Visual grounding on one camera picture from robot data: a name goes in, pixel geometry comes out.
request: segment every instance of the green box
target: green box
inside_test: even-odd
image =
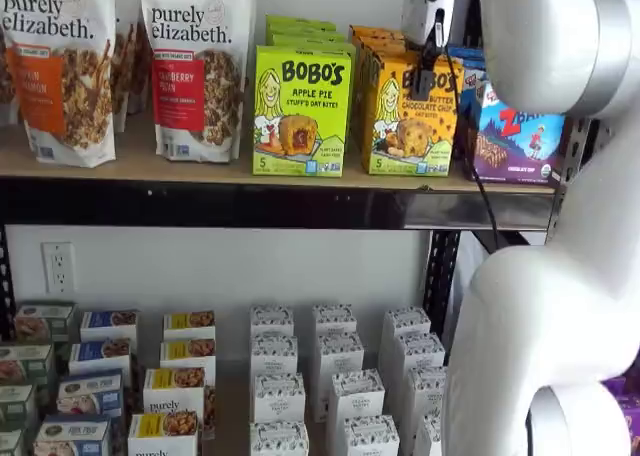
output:
[[[342,176],[351,57],[258,46],[253,173]]]
[[[307,38],[321,39],[332,43],[343,43],[346,41],[344,34],[335,31],[322,31],[304,24],[280,24],[273,23],[267,26],[267,44],[273,45],[274,34],[288,34],[289,36],[303,36]]]
[[[318,21],[317,19],[292,18],[290,16],[280,16],[278,14],[267,14],[267,27],[272,24],[306,25],[321,31],[336,30],[336,25],[331,21]]]

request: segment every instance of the green bobo's box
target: green bobo's box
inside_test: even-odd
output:
[[[253,173],[342,176],[351,57],[258,46]]]

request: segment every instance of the cartoon girl illustration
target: cartoon girl illustration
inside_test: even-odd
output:
[[[538,159],[538,153],[542,149],[541,135],[544,133],[544,124],[538,126],[538,131],[531,135],[531,142],[529,148],[531,148],[531,159]]]
[[[394,78],[389,78],[382,86],[376,108],[376,122],[373,125],[376,139],[385,139],[389,133],[398,129],[400,114],[398,113],[398,97],[400,86]]]
[[[260,76],[256,99],[256,147],[270,153],[284,154],[278,138],[278,127],[284,116],[280,106],[280,78],[274,69],[267,69]]]

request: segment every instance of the orange granola bag label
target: orange granola bag label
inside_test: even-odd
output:
[[[16,45],[7,50],[24,119],[32,128],[64,132],[62,60],[45,46]]]

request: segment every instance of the black cable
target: black cable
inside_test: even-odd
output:
[[[449,63],[449,71],[451,72],[451,79],[453,81],[453,94],[455,97],[456,104],[456,114],[460,117],[460,106],[458,103],[458,82],[456,81],[455,71],[453,70],[453,61],[451,60],[451,56],[449,56],[449,45],[445,45],[444,53],[447,55],[447,62]],[[462,151],[465,165],[467,166],[467,170],[473,175],[473,179],[478,185],[478,189],[480,190],[480,194],[482,195],[482,199],[484,200],[484,204],[487,207],[487,213],[489,213],[489,221],[491,221],[491,229],[493,231],[493,242],[496,246],[496,251],[500,249],[498,245],[498,224],[496,223],[496,216],[493,213],[493,208],[491,207],[491,202],[489,201],[489,195],[484,189],[484,184],[480,181],[480,176],[478,176],[478,171],[476,171],[476,167],[473,165],[473,161],[469,157],[468,148],[463,148]]]

